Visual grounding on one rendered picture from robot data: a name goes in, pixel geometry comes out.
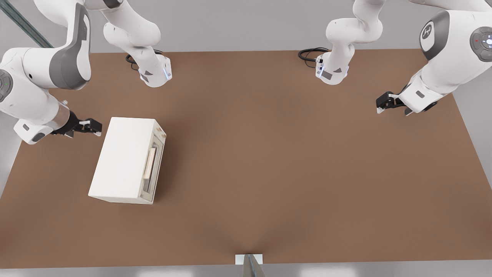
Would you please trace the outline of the white oven body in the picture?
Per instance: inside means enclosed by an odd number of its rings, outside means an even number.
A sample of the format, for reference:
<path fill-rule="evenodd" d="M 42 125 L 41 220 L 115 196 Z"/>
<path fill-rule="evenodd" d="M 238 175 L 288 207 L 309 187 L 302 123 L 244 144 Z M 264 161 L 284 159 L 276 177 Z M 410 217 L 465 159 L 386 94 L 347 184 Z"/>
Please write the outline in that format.
<path fill-rule="evenodd" d="M 146 204 L 140 197 L 153 119 L 112 117 L 88 196 L 109 203 Z"/>

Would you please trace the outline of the white oven door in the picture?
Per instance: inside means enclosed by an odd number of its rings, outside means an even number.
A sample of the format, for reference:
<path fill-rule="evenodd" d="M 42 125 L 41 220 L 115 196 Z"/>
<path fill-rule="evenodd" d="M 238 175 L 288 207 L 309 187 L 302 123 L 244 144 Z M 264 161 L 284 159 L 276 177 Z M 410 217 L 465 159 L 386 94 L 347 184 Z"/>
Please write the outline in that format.
<path fill-rule="evenodd" d="M 151 147 L 156 148 L 155 162 L 153 163 L 151 178 L 149 180 L 144 180 L 142 178 L 142 188 L 140 191 L 140 197 L 146 202 L 146 204 L 149 205 L 153 203 L 154 196 L 155 196 L 155 189 L 158 182 L 158 175 L 161 166 L 162 154 L 165 148 L 165 140 L 166 140 L 165 131 L 163 131 L 161 126 L 158 124 L 158 122 L 155 119 L 153 119 L 153 127 L 152 127 L 149 149 Z"/>

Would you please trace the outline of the silver frame post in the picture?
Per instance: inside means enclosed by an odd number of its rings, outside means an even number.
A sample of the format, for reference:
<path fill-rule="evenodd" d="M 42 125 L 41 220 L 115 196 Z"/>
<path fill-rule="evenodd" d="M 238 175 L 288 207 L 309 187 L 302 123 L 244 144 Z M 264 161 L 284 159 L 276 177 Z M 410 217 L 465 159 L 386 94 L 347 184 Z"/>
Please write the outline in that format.
<path fill-rule="evenodd" d="M 263 254 L 236 254 L 235 264 L 242 265 L 241 277 L 266 277 L 261 268 Z"/>
<path fill-rule="evenodd" d="M 0 10 L 41 48 L 53 48 L 50 42 L 9 2 L 0 0 Z"/>

